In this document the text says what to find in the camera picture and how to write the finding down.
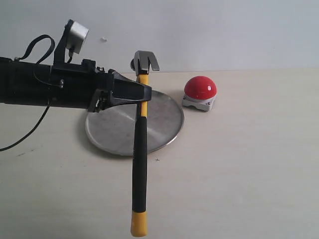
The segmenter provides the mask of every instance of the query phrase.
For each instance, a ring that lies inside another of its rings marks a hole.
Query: black rubber grip
[[[147,118],[137,115],[133,152],[132,210],[146,211],[146,186],[148,163]]]

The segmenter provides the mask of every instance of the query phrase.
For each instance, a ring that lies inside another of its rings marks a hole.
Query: metal plate
[[[85,130],[98,148],[117,155],[132,156],[136,105],[109,108],[99,113],[88,113]],[[181,130],[184,114],[170,96],[152,91],[148,103],[148,152],[171,143]]]

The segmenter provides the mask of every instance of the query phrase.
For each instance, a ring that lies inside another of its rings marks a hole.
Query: table surface
[[[217,99],[207,113],[184,108],[177,139],[149,155],[148,238],[317,239],[319,69],[152,73],[150,83],[180,103],[196,75],[216,82]],[[0,110],[4,147],[44,108]],[[0,153],[1,239],[131,238],[132,161],[95,148],[85,117],[51,108]]]

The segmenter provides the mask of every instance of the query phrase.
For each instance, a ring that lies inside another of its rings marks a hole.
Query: claw hammer
[[[136,81],[148,85],[149,69],[159,71],[158,61],[151,51],[137,51],[131,61],[131,68],[136,73]],[[132,169],[132,222],[131,234],[144,237],[148,233],[146,215],[146,187],[148,163],[148,103],[138,103],[136,107],[133,169]]]

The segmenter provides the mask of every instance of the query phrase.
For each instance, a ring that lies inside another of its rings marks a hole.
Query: red dome button
[[[195,76],[185,85],[184,92],[188,97],[207,100],[217,94],[215,83],[206,76]]]

